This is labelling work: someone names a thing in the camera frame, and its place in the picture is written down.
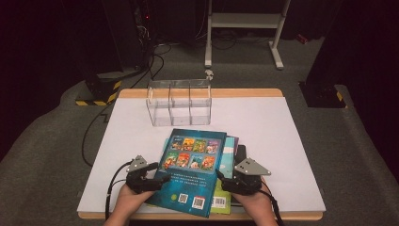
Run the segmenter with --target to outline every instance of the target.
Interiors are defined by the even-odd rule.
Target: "human hand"
[[[117,198],[114,211],[104,226],[121,226],[125,225],[130,216],[135,213],[140,205],[147,200],[154,191],[146,191],[141,194],[136,194],[128,185],[123,185],[120,188],[120,194]]]
[[[270,194],[270,191],[265,186],[265,180],[263,177],[261,190]],[[258,226],[277,226],[277,222],[275,221],[275,216],[272,210],[271,201],[267,196],[262,194],[261,192],[256,192],[253,195],[243,196],[239,194],[232,193],[233,197],[238,200],[241,204],[243,204],[244,209],[247,214],[252,217]]]

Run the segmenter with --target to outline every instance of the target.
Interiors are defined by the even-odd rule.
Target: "blue book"
[[[146,203],[208,218],[227,134],[173,129],[154,178],[169,182]]]

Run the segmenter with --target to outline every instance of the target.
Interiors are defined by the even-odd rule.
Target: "small white object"
[[[212,72],[211,70],[207,69],[205,70],[206,73],[206,79],[212,80],[214,78],[214,72]]]

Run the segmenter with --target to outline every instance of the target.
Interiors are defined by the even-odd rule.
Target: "book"
[[[219,166],[219,171],[224,174],[226,178],[232,177],[232,170],[234,164],[234,146],[236,137],[227,137],[223,149],[222,159]],[[212,201],[211,213],[226,214],[231,212],[231,193],[222,189],[222,183],[219,179],[216,181],[214,198]]]
[[[147,204],[208,218],[227,134],[173,129],[154,178],[168,173],[169,182]]]

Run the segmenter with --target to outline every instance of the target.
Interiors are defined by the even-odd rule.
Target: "transparent container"
[[[147,108],[153,126],[211,123],[208,79],[150,81]]]

